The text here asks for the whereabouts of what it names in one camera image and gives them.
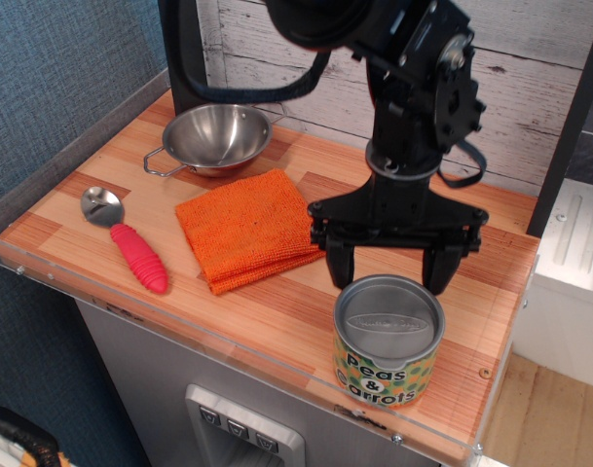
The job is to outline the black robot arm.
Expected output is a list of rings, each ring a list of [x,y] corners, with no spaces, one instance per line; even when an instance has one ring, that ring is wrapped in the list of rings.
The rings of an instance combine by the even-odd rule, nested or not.
[[[364,60],[375,117],[359,189],[313,202],[311,237],[335,286],[352,283],[358,246],[423,251],[424,286],[442,293],[479,249],[486,211],[435,194],[430,179],[453,148],[479,167],[467,141],[484,104],[471,77],[473,33],[450,1],[271,1],[278,32],[318,53],[348,48]]]

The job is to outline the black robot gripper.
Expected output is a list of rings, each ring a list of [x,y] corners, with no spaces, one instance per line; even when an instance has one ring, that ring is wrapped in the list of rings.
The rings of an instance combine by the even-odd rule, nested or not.
[[[486,210],[445,198],[429,180],[400,181],[373,174],[362,187],[312,202],[312,243],[326,250],[333,284],[353,282],[354,247],[424,250],[422,282],[435,296],[454,277],[461,259],[479,250]]]

